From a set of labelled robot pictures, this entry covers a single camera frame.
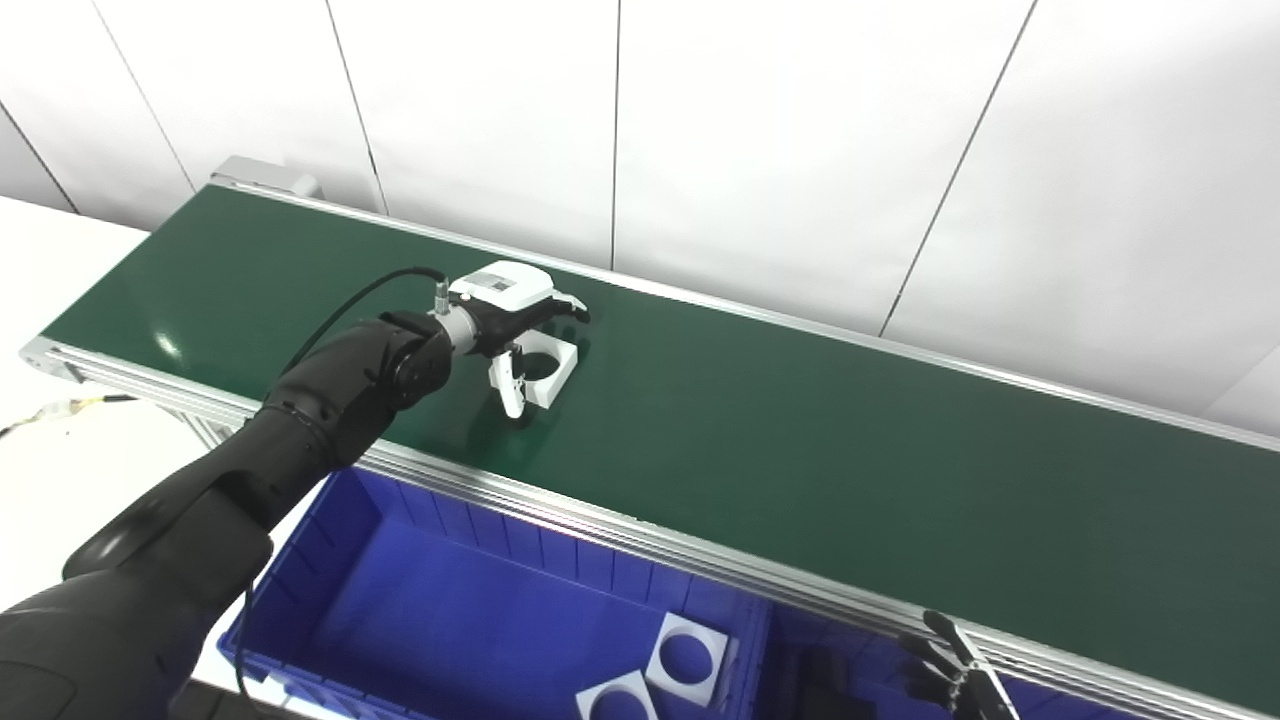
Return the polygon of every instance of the circular hole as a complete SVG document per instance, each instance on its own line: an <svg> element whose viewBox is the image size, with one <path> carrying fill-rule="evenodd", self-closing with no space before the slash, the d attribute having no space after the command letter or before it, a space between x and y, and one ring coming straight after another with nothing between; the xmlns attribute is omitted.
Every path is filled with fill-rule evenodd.
<svg viewBox="0 0 1280 720"><path fill-rule="evenodd" d="M559 368L559 360L545 352L525 354L525 379L540 380L550 377Z"/></svg>
<svg viewBox="0 0 1280 720"><path fill-rule="evenodd" d="M644 703L626 692L613 691L595 698L591 706L591 720L646 720Z"/></svg>
<svg viewBox="0 0 1280 720"><path fill-rule="evenodd" d="M701 683L712 674L712 653L689 635L671 635L662 643L658 657L672 680L686 685Z"/></svg>

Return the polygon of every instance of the white table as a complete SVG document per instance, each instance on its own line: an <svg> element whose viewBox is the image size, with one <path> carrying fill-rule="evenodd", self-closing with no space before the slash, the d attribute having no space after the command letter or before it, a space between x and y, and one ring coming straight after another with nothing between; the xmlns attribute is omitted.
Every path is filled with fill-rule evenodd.
<svg viewBox="0 0 1280 720"><path fill-rule="evenodd" d="M0 427L47 402L92 397L109 388L38 373L18 350L146 237L146 232L0 197ZM0 609L60 580L82 542L147 488L191 462L204 446L180 421L145 402L92 405L61 420L24 425L0 439ZM271 533L276 547L293 532L311 496ZM239 611L214 625L193 678L236 689L218 638ZM271 705L287 701L278 683L247 680ZM342 717L294 701L289 710Z"/></svg>

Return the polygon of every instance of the white wall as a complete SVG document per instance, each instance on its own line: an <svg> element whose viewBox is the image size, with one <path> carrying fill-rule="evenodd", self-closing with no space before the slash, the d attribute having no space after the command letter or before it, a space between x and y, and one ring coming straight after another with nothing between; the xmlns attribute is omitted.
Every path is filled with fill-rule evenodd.
<svg viewBox="0 0 1280 720"><path fill-rule="evenodd" d="M150 229L191 196L92 3L0 3L0 102L81 213Z"/></svg>
<svg viewBox="0 0 1280 720"><path fill-rule="evenodd" d="M1280 345L1280 5L1042 3L887 337L1199 414Z"/></svg>
<svg viewBox="0 0 1280 720"><path fill-rule="evenodd" d="M1030 6L9 3L0 102L87 215L152 228L256 156L349 205L1280 434L1280 10L1039 0L1010 58Z"/></svg>

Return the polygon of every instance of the cable connector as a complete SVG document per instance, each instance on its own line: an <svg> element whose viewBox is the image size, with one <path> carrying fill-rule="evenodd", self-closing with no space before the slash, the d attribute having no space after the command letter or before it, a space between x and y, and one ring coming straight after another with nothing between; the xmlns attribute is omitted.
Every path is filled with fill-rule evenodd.
<svg viewBox="0 0 1280 720"><path fill-rule="evenodd" d="M50 402L40 409L35 415L32 415L31 421L36 420L60 420L63 418L70 418L72 415L79 413L81 410L101 402L101 397L91 397L86 400L59 400L58 402Z"/></svg>

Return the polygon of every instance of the wire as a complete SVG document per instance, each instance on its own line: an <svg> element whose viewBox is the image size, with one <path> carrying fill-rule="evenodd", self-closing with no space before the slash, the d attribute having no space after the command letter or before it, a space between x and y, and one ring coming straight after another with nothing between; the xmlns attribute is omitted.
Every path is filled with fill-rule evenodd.
<svg viewBox="0 0 1280 720"><path fill-rule="evenodd" d="M0 429L0 438L12 433L13 430L15 430L22 425L29 425L31 423L36 423L40 420L59 420L61 418L69 418L79 413L81 410L88 407L90 405L95 405L97 402L127 402L131 400L137 400L137 398L133 397L132 395L104 395L101 397L86 397L83 400L61 400L58 402L50 402L49 405L45 405L38 411L36 411L36 414L32 415L31 418L18 420L12 425Z"/></svg>
<svg viewBox="0 0 1280 720"><path fill-rule="evenodd" d="M357 302L364 300L366 295L387 284L389 281L393 281L402 275L424 275L434 279L436 283L445 282L444 273L436 270L435 268L401 268L399 270L393 270L390 273L387 273L385 275L378 278L376 281L361 288L358 292L356 292L356 295L352 295L346 302L343 302L337 310L334 310L325 319L324 323L320 323L320 327L316 328L316 332L311 333L311 337L308 337L307 341L302 343L302 347L300 347L298 351L293 354L293 357L291 357L289 361L284 365L284 369L280 370L280 374L283 375L284 373L288 373L298 363L301 363L302 359L306 357L308 352L311 352L311 348L314 348L315 345L320 342L320 338L324 337L324 333L329 332L329 328L332 328L334 323L342 319L342 316L346 315L347 311L351 310Z"/></svg>

